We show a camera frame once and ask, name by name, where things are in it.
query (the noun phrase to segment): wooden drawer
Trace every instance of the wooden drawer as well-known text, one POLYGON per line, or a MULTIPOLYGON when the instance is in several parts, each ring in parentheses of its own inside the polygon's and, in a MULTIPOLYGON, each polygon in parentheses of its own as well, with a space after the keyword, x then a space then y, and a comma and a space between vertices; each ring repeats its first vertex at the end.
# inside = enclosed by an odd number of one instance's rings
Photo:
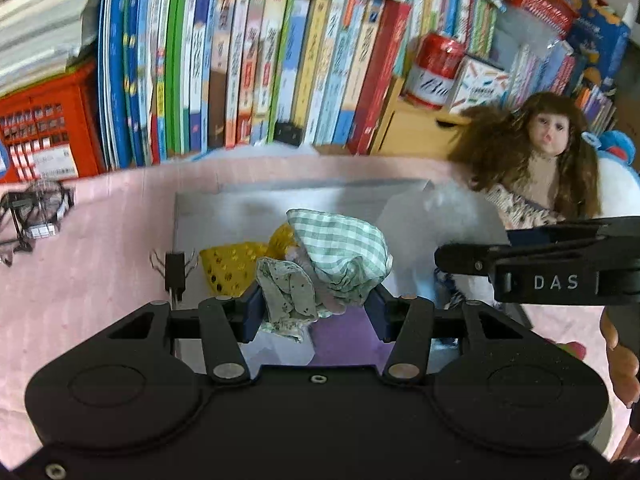
POLYGON ((412 105, 399 97, 403 83, 394 79, 389 87, 370 154, 448 159, 460 126, 468 119, 412 105))

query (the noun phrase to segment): doll face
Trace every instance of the doll face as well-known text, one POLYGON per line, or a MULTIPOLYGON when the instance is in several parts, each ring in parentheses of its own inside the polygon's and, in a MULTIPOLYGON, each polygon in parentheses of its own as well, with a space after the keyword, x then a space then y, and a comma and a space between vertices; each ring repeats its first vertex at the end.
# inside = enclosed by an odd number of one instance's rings
POLYGON ((529 139, 541 155, 561 155, 569 143, 569 119, 564 115, 538 114, 529 123, 529 139))

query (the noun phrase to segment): red can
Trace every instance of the red can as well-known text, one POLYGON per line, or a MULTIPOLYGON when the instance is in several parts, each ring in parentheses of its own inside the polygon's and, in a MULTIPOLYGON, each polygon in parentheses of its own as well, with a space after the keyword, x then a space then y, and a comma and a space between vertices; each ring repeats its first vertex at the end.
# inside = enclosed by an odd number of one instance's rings
POLYGON ((440 110, 453 86, 465 47, 448 36, 430 32, 422 40, 404 86, 414 104, 440 110))

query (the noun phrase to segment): red box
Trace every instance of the red box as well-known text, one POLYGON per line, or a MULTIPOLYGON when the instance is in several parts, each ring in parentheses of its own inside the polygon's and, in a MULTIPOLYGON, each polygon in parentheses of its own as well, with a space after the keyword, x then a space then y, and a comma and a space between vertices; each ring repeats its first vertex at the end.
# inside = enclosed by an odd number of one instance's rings
POLYGON ((0 184, 104 173, 95 60, 0 99, 0 184))

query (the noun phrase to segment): green gingham cloth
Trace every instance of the green gingham cloth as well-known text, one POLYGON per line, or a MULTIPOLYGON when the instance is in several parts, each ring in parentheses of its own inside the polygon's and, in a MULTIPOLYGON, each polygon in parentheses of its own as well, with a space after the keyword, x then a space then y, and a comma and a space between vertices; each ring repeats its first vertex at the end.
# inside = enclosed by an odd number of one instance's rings
POLYGON ((391 272, 393 258, 380 230, 357 218, 291 209, 287 222, 318 278, 343 304, 362 305, 391 272))

